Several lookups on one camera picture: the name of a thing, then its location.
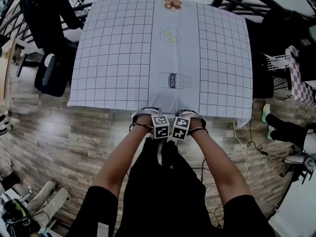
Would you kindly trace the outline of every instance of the black sleeve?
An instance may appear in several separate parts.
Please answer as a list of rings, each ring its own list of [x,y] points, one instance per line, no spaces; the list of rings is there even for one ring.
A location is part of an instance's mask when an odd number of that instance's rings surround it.
[[[243,195],[224,206],[224,231],[228,236],[275,237],[253,196]]]
[[[66,236],[96,237],[99,222],[109,226],[109,236],[113,236],[118,202],[118,198],[107,189],[99,186],[90,187]]]

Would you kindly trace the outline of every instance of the black t-shirt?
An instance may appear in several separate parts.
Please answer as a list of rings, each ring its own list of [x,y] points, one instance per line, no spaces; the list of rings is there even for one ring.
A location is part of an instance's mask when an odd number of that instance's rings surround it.
[[[205,203],[182,196],[171,203],[147,194],[148,200],[127,201],[116,237],[121,236],[246,236],[274,237],[274,232],[252,196],[244,195],[224,206],[224,228],[212,226]],[[97,237],[98,225],[109,227],[113,236],[118,216],[118,199],[107,189],[89,188],[67,237]]]

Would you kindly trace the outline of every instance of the green and white sneaker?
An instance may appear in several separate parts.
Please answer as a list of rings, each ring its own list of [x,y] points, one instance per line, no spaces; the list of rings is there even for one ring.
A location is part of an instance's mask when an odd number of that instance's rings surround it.
[[[272,127],[272,126],[269,125],[269,131],[268,131],[268,134],[267,134],[267,139],[268,139],[268,140],[273,140],[273,138],[271,138],[271,133],[272,133],[272,131],[274,131],[274,130],[275,130],[274,127]]]
[[[263,107],[263,110],[262,110],[262,118],[261,118],[263,123],[267,123],[266,122],[266,117],[270,113],[271,113],[270,112],[270,104],[265,104],[264,107]]]

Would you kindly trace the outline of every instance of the person's right arm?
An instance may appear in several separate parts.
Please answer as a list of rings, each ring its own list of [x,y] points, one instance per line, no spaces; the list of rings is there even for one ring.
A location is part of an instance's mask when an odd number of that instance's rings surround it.
[[[200,119],[192,118],[190,129],[197,127],[202,127]],[[223,206],[235,197],[251,195],[246,180],[239,169],[206,131],[194,131],[192,137],[204,154],[206,163],[216,183]]]

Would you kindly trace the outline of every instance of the milk bottle illustration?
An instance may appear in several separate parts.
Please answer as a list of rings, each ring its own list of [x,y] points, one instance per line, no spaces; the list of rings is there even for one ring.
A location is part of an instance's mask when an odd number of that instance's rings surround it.
[[[192,85],[191,77],[179,73],[161,72],[158,76],[158,86],[160,88],[184,89]]]

